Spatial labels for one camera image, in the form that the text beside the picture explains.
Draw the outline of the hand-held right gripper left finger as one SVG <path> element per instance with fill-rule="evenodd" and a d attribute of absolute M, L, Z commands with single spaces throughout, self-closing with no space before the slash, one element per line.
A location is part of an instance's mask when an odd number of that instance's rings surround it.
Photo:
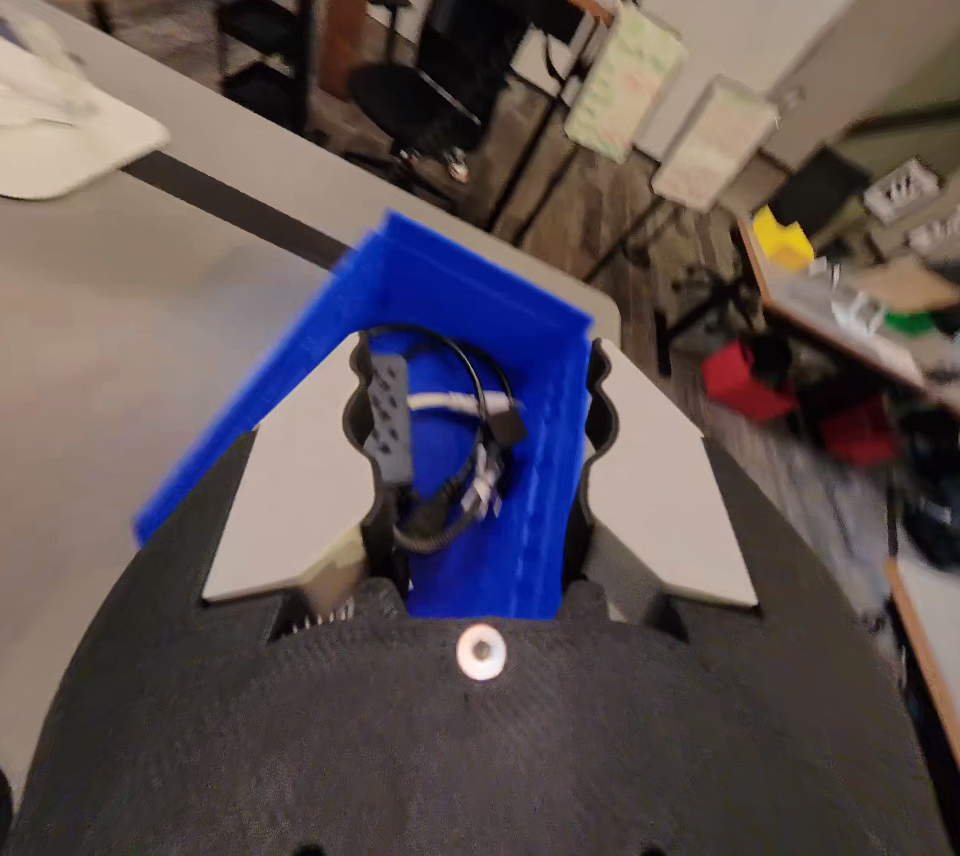
<path fill-rule="evenodd" d="M 202 591 L 211 605 L 292 591 L 344 606 L 390 567 L 394 500 L 365 451 L 366 334 L 350 334 L 259 423 Z"/>

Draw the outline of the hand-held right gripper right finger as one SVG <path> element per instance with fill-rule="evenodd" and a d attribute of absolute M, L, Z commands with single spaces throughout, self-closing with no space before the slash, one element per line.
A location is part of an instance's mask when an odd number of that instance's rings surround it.
<path fill-rule="evenodd" d="M 605 338 L 591 347 L 586 387 L 563 588 L 593 581 L 616 610 L 652 610 L 665 597 L 755 609 L 702 430 Z"/>

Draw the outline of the black power plug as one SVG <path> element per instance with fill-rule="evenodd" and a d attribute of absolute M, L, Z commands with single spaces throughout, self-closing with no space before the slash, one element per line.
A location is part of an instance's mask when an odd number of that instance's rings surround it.
<path fill-rule="evenodd" d="M 485 440 L 512 450 L 527 439 L 520 406 L 506 395 L 486 397 Z"/>

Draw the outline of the blue plastic bin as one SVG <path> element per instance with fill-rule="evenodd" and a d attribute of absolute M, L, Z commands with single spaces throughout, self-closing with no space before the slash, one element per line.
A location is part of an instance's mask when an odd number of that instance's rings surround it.
<path fill-rule="evenodd" d="M 410 605 L 426 618 L 547 620 L 559 609 L 564 545 L 584 456 L 592 318 L 402 214 L 346 255 L 133 520 L 145 546 L 244 433 L 343 339 L 418 324 L 486 351 L 506 372 L 527 437 L 497 518 L 413 562 Z"/>

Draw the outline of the red bag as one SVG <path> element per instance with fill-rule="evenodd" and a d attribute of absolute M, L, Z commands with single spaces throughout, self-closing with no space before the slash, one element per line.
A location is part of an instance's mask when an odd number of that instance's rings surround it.
<path fill-rule="evenodd" d="M 756 424 L 786 418 L 798 410 L 791 378 L 794 357 L 776 335 L 741 336 L 701 364 L 707 398 Z"/>
<path fill-rule="evenodd" d="M 877 467 L 901 454 L 901 443 L 882 395 L 820 419 L 817 430 L 826 452 L 847 466 Z"/>

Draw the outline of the cluttered wooden edged table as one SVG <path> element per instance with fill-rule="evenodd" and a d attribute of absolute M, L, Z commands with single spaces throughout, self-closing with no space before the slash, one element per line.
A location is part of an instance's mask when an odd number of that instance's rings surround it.
<path fill-rule="evenodd" d="M 855 361 L 888 382 L 959 413 L 958 345 L 942 334 L 918 337 L 887 326 L 856 332 L 834 314 L 834 291 L 826 276 L 792 274 L 767 258 L 745 217 L 736 222 L 765 317 L 797 329 L 800 337 Z"/>

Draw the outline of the yellow plastic bin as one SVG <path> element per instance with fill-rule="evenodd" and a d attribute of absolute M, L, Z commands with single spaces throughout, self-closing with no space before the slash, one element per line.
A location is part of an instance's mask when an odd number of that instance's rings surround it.
<path fill-rule="evenodd" d="M 814 248 L 798 222 L 780 223 L 770 206 L 754 215 L 751 229 L 765 257 L 786 273 L 805 272 L 816 260 Z"/>

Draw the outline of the white marked board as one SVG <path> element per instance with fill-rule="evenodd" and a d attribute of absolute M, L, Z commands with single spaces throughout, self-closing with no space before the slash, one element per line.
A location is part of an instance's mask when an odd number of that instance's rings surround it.
<path fill-rule="evenodd" d="M 651 180 L 653 194 L 708 213 L 778 128 L 779 106 L 722 75 L 706 87 Z"/>
<path fill-rule="evenodd" d="M 567 140 L 616 164 L 625 162 L 687 54 L 674 29 L 634 2 L 620 1 L 565 119 Z"/>

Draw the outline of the white outlet block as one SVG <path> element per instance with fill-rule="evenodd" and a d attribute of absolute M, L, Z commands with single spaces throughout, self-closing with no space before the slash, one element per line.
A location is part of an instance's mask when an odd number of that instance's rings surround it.
<path fill-rule="evenodd" d="M 862 202 L 873 218 L 891 226 L 928 205 L 941 187 L 939 174 L 914 157 L 873 183 Z"/>

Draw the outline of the black shelf rack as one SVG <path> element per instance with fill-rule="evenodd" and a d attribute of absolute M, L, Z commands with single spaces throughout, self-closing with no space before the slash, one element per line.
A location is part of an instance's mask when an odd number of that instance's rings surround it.
<path fill-rule="evenodd" d="M 212 0 L 220 91 L 306 136 L 313 82 L 315 0 Z"/>

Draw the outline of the black office chair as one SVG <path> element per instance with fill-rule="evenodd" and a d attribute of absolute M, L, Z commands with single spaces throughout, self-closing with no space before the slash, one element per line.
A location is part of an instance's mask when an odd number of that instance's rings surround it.
<path fill-rule="evenodd" d="M 454 198 L 420 173 L 416 162 L 434 159 L 456 182 L 469 182 L 467 154 L 491 126 L 536 7 L 531 0 L 431 0 L 414 63 L 406 65 L 396 50 L 400 15 L 411 2 L 367 2 L 390 14 L 383 58 L 354 70 L 347 89 L 363 115 L 390 138 L 390 154 L 351 150 L 343 158 L 451 208 Z"/>

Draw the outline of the white document stand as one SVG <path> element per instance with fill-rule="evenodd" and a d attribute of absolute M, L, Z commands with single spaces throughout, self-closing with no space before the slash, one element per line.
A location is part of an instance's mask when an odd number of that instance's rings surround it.
<path fill-rule="evenodd" d="M 52 202 L 171 142 L 121 42 L 45 0 L 2 0 L 1 194 Z"/>

